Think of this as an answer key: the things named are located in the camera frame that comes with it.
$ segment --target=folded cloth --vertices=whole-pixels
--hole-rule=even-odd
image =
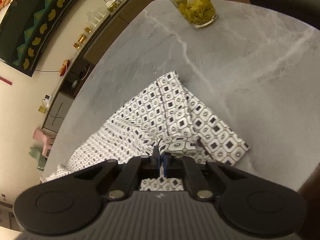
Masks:
[[[42,182],[108,159],[127,163],[134,156],[160,154],[187,155],[197,163],[207,159],[234,165],[249,147],[204,103],[181,85],[176,72],[151,83],[124,104],[71,156],[67,166]],[[158,179],[145,179],[140,190],[183,190],[181,180],[166,179],[161,169]]]

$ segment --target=marble tabletop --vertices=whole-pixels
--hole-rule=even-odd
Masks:
[[[182,84],[251,146],[237,164],[297,190],[320,159],[320,31],[253,5],[212,0],[195,30],[168,0],[148,5],[108,49],[75,99],[44,176],[159,76]]]

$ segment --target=pink object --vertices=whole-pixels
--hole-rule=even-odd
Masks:
[[[49,150],[51,150],[55,138],[52,138],[49,135],[44,134],[41,129],[37,128],[33,133],[33,139],[44,143],[42,155],[44,157],[48,157],[50,153]]]
[[[12,82],[11,82],[11,81],[9,81],[9,80],[7,80],[7,79],[5,79],[5,78],[3,78],[3,77],[0,77],[0,80],[3,81],[3,82],[5,82],[5,83],[7,83],[7,84],[10,85],[10,86],[12,86]]]

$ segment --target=metal rivet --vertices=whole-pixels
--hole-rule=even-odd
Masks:
[[[199,198],[211,198],[213,196],[213,193],[210,190],[199,190],[197,192],[197,196]]]
[[[123,197],[123,196],[124,196],[124,193],[123,193],[123,191],[116,189],[116,190],[110,191],[109,194],[108,194],[108,196],[109,196],[109,198],[116,199],[116,198],[121,198],[121,197]]]

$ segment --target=glass cup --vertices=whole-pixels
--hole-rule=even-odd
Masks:
[[[211,25],[217,18],[210,0],[170,0],[194,28]]]

